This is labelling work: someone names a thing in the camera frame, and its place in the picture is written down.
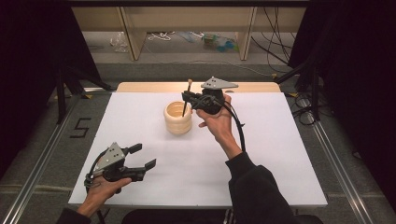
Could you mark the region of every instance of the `black jacket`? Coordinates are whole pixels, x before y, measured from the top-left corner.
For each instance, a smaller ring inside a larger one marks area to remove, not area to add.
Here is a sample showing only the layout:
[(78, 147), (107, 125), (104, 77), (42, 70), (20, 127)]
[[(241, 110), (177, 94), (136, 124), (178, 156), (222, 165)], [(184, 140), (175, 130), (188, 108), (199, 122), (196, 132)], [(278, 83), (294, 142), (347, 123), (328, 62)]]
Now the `black jacket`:
[[(246, 152), (226, 161), (231, 172), (229, 182), (237, 224), (298, 224), (283, 198), (272, 173), (255, 165)], [(89, 224), (89, 218), (65, 208), (58, 224)]]

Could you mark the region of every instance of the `black cable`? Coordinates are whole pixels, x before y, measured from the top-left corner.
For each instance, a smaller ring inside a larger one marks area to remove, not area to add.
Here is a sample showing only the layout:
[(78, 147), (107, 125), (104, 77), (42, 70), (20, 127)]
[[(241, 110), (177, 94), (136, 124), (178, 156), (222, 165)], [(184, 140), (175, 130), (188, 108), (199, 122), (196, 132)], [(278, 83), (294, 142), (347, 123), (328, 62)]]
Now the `black cable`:
[(220, 102), (219, 100), (215, 100), (214, 102), (220, 104), (221, 106), (223, 106), (224, 108), (226, 108), (226, 110), (228, 110), (228, 112), (231, 114), (231, 116), (233, 117), (233, 119), (235, 120), (236, 123), (236, 128), (238, 129), (239, 132), (239, 139), (241, 141), (241, 149), (242, 151), (246, 151), (246, 147), (245, 147), (245, 136), (244, 136), (244, 132), (242, 130), (242, 127), (245, 124), (241, 124), (241, 122), (239, 121), (239, 118), (236, 116), (236, 113), (234, 113), (234, 110), (231, 110), (231, 108), (233, 109), (233, 107), (231, 106), (230, 103), (224, 101), (224, 102)]
[[(262, 32), (262, 37), (264, 37), (264, 39), (266, 39), (267, 41), (271, 41), (270, 39), (268, 39), (268, 37), (267, 37), (267, 36), (265, 36), (265, 35), (264, 35), (264, 33), (263, 33), (263, 32)], [(274, 41), (273, 41), (273, 44), (275, 44), (275, 45), (279, 45), (279, 46), (283, 46), (283, 47), (285, 47), (285, 48), (288, 48), (288, 49), (292, 49), (292, 47), (290, 47), (290, 46), (287, 46), (287, 45), (282, 45), (282, 44), (276, 43), (276, 42), (274, 42)]]
[[(96, 166), (96, 163), (99, 162), (99, 160), (106, 154), (106, 152), (107, 152), (107, 149), (99, 154), (99, 156), (98, 156), (98, 157), (95, 159), (95, 161), (93, 162), (93, 165), (92, 165), (92, 167), (91, 167), (90, 172), (87, 173), (87, 175), (85, 176), (84, 186), (85, 186), (85, 189), (87, 190), (87, 193), (88, 193), (88, 190), (92, 187), (92, 181), (93, 181), (93, 179), (92, 179), (92, 178), (93, 178), (92, 174), (93, 174), (93, 170), (94, 170), (94, 168), (95, 168), (95, 166)], [(102, 215), (102, 212), (101, 212), (100, 210), (98, 210), (98, 211), (96, 212), (96, 215), (98, 216), (99, 222), (100, 222), (101, 224), (106, 224), (106, 223), (105, 223), (105, 218), (104, 218), (104, 216)]]
[(279, 32), (279, 23), (277, 22), (279, 8), (276, 7), (276, 10), (275, 10), (275, 13), (276, 13), (275, 25), (273, 25), (273, 23), (271, 22), (271, 19), (270, 19), (270, 17), (268, 16), (268, 13), (267, 13), (267, 10), (265, 9), (265, 7), (264, 7), (263, 9), (264, 9), (264, 12), (265, 12), (265, 16), (267, 17), (268, 21), (270, 22), (271, 28), (273, 29), (273, 35), (272, 35), (272, 37), (271, 37), (270, 46), (271, 46), (271, 43), (273, 43), (274, 35), (276, 35), (277, 39), (279, 40), (280, 45), (282, 46), (282, 51), (283, 51), (283, 53), (285, 54), (285, 57), (287, 58), (287, 60), (289, 60), (289, 57), (290, 57), (290, 56), (289, 56), (289, 54), (286, 52), (286, 50), (285, 50), (285, 48), (284, 48), (284, 45), (283, 45), (283, 43), (282, 43), (282, 38), (280, 37), (280, 32)]
[(283, 53), (285, 54), (285, 57), (287, 58), (287, 60), (289, 60), (290, 59), (290, 56), (289, 56), (289, 54), (288, 54), (288, 52), (286, 51), (286, 49), (285, 49), (285, 47), (284, 47), (284, 44), (283, 44), (283, 42), (282, 42), (282, 38), (280, 37), (280, 29), (279, 29), (279, 22), (278, 22), (278, 15), (279, 15), (279, 7), (276, 7), (276, 9), (275, 9), (275, 18), (276, 18), (276, 22), (275, 22), (275, 32), (276, 32), (276, 30), (277, 30), (277, 32), (276, 32), (276, 37), (277, 37), (277, 39), (279, 40), (279, 43), (280, 43), (280, 45), (282, 46), (282, 50), (283, 50)]
[(251, 37), (251, 39), (259, 46), (259, 48), (265, 50), (267, 53), (271, 54), (272, 56), (274, 56), (275, 58), (277, 58), (278, 60), (280, 60), (282, 63), (284, 64), (288, 64), (288, 62), (286, 62), (285, 60), (279, 58), (278, 56), (276, 56), (273, 52), (271, 52), (269, 49), (266, 49), (265, 47), (261, 46), (254, 38), (253, 36)]

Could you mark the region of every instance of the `white table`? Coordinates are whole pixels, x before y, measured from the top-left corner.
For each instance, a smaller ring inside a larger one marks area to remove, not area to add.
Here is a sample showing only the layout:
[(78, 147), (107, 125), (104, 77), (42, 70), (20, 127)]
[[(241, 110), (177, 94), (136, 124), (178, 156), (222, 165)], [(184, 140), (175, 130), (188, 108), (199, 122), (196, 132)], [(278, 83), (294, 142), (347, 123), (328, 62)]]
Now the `white table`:
[[(247, 153), (256, 164), (273, 172), (290, 206), (325, 206), (320, 187), (285, 96), (280, 92), (229, 93), (244, 126)], [(71, 195), (70, 204), (86, 196), (85, 174), (100, 152), (117, 142), (120, 147), (142, 143), (143, 149), (126, 157), (125, 166), (140, 167), (153, 159), (157, 165), (144, 181), (134, 182), (109, 199), (110, 206), (131, 208), (226, 208), (230, 172), (219, 144), (201, 119), (193, 114), (191, 130), (181, 136), (165, 129), (164, 107), (181, 100), (179, 93), (116, 92), (108, 103), (92, 148)], [(236, 127), (234, 136), (239, 139)]]

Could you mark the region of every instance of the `wire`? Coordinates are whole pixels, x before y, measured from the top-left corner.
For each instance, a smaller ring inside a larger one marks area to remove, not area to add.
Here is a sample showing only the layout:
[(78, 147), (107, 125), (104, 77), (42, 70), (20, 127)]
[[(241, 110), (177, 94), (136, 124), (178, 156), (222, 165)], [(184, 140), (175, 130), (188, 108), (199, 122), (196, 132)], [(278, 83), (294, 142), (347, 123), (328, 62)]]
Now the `wire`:
[(267, 53), (271, 54), (272, 56), (274, 56), (275, 58), (277, 58), (278, 60), (280, 60), (282, 63), (284, 64), (288, 64), (288, 62), (286, 62), (285, 60), (279, 58), (278, 56), (276, 56), (273, 52), (271, 52), (269, 49), (266, 49), (265, 47), (261, 46), (254, 38), (253, 36), (251, 37), (251, 39), (259, 46), (259, 48), (265, 50)]
[(241, 124), (241, 122), (239, 121), (238, 116), (236, 116), (236, 113), (234, 113), (234, 109), (233, 109), (233, 107), (231, 106), (230, 103), (228, 103), (228, 102), (226, 102), (226, 101), (221, 102), (221, 101), (219, 101), (218, 99), (215, 99), (215, 102), (217, 102), (218, 104), (222, 105), (224, 108), (226, 108), (226, 109), (228, 110), (228, 112), (230, 112), (231, 116), (232, 116), (233, 119), (235, 120), (236, 128), (238, 129), (238, 132), (239, 132), (239, 139), (240, 139), (240, 141), (241, 141), (241, 149), (242, 149), (242, 151), (246, 151), (246, 147), (245, 147), (245, 136), (244, 136), (244, 132), (243, 132), (243, 130), (242, 130), (242, 127), (243, 127), (245, 124)]
[[(268, 39), (268, 37), (266, 37), (266, 36), (264, 35), (263, 32), (262, 32), (262, 36), (263, 36), (267, 41), (271, 41), (270, 39)], [(288, 49), (292, 49), (292, 47), (290, 47), (290, 46), (282, 45), (282, 44), (279, 44), (279, 43), (276, 43), (276, 42), (273, 42), (273, 44), (279, 45), (279, 46), (281, 46), (281, 47), (285, 47), (285, 48), (288, 48)]]
[(282, 50), (283, 53), (285, 54), (285, 57), (287, 58), (287, 60), (289, 60), (290, 56), (287, 53), (283, 43), (282, 43), (282, 38), (280, 37), (280, 32), (279, 32), (279, 23), (278, 23), (278, 13), (279, 13), (279, 7), (275, 7), (275, 15), (276, 15), (276, 20), (275, 20), (275, 24), (272, 23), (270, 17), (268, 16), (267, 10), (265, 9), (265, 7), (263, 8), (264, 12), (265, 12), (265, 16), (267, 17), (268, 21), (270, 22), (271, 28), (273, 30), (273, 35), (271, 37), (271, 41), (270, 41), (270, 45), (268, 47), (268, 49), (271, 47), (271, 43), (273, 43), (273, 38), (274, 35), (277, 37), (277, 39), (279, 40), (280, 46), (282, 46)]
[(169, 62), (169, 63), (165, 63), (165, 62), (162, 62), (161, 60), (159, 60), (157, 57), (155, 57), (154, 53), (146, 46), (146, 44), (143, 44), (143, 47), (144, 47), (149, 53), (151, 53), (151, 56), (152, 56), (153, 58), (155, 58), (155, 60), (157, 61), (157, 63), (162, 63), (162, 64), (170, 64), (170, 63), (226, 63), (226, 64), (229, 64), (229, 65), (238, 67), (238, 68), (246, 69), (246, 70), (248, 70), (248, 71), (251, 71), (251, 72), (253, 72), (253, 73), (256, 73), (256, 74), (259, 74), (259, 75), (262, 75), (262, 76), (265, 76), (265, 77), (270, 77), (270, 76), (271, 76), (271, 75), (269, 75), (269, 74), (264, 74), (264, 73), (258, 72), (258, 71), (256, 71), (256, 70), (251, 69), (251, 68), (248, 68), (248, 67), (240, 66), (240, 65), (237, 65), (237, 64), (233, 64), (233, 63), (227, 63), (227, 62), (224, 62), (224, 61), (195, 60), (195, 61), (186, 61), (186, 62)]

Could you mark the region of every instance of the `person's right hand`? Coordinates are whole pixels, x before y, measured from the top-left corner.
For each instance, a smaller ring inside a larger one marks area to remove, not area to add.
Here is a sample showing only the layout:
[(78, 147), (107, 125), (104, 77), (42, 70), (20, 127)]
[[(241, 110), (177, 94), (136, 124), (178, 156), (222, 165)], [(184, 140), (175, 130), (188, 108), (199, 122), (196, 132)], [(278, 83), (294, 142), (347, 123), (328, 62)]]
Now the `person's right hand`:
[(115, 182), (108, 182), (102, 176), (96, 177), (92, 183), (95, 187), (88, 190), (88, 195), (77, 212), (85, 217), (91, 217), (118, 189), (121, 189), (131, 182), (131, 178), (123, 178)]
[[(228, 104), (231, 104), (231, 97), (224, 94), (224, 99)], [(229, 159), (242, 152), (241, 148), (236, 144), (232, 132), (232, 116), (230, 112), (222, 107), (220, 112), (216, 115), (207, 114), (204, 110), (198, 109), (197, 115), (204, 122), (199, 124), (200, 128), (207, 127), (209, 131), (215, 136), (216, 141), (221, 145)]]

